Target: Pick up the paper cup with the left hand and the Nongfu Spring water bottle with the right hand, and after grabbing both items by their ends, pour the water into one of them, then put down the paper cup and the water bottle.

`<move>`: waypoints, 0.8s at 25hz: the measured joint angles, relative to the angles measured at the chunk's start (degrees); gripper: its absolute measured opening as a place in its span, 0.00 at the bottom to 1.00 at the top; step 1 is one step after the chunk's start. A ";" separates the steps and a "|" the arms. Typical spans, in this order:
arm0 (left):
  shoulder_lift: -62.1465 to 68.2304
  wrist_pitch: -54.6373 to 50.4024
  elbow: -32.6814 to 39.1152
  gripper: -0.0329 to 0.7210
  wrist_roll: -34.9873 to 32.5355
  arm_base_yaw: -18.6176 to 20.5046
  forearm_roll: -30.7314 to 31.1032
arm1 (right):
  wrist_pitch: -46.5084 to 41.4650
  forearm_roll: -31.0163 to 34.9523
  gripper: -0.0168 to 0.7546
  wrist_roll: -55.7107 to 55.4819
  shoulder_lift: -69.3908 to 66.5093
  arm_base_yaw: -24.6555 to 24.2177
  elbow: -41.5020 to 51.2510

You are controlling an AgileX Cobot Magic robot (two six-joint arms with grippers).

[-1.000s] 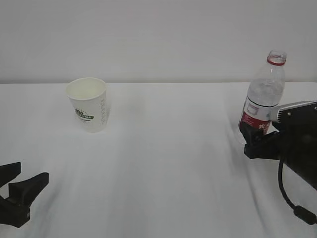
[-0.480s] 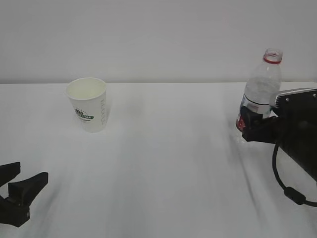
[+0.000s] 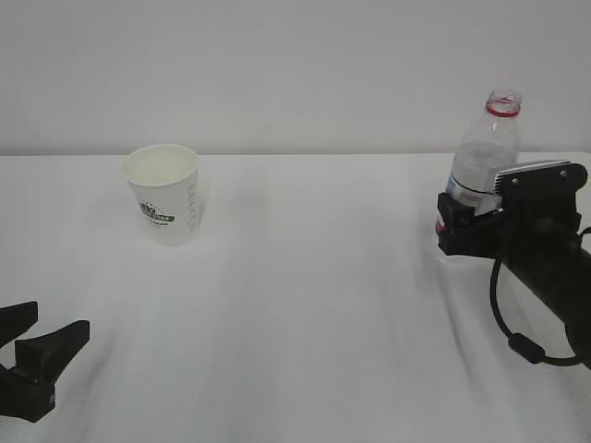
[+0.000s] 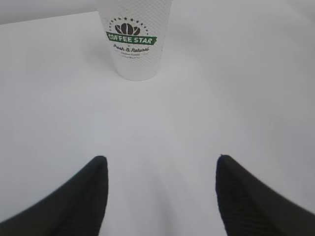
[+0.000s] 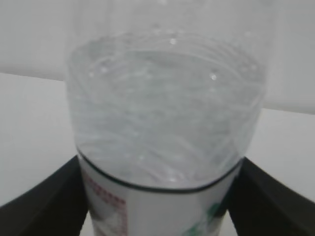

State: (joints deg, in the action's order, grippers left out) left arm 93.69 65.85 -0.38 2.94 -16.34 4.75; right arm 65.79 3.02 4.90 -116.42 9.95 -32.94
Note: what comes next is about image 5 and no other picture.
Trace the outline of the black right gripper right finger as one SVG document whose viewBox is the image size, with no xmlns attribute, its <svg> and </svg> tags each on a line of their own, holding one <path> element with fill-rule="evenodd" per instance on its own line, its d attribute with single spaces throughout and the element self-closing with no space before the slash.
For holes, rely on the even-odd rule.
<svg viewBox="0 0 315 236">
<path fill-rule="evenodd" d="M 239 236 L 313 236 L 315 204 L 244 158 L 228 211 Z"/>
</svg>

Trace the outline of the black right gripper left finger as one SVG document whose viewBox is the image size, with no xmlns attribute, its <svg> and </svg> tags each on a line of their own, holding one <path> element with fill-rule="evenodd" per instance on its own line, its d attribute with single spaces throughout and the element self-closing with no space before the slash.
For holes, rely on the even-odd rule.
<svg viewBox="0 0 315 236">
<path fill-rule="evenodd" d="M 78 236 L 88 212 L 78 157 L 0 207 L 2 236 Z"/>
</svg>

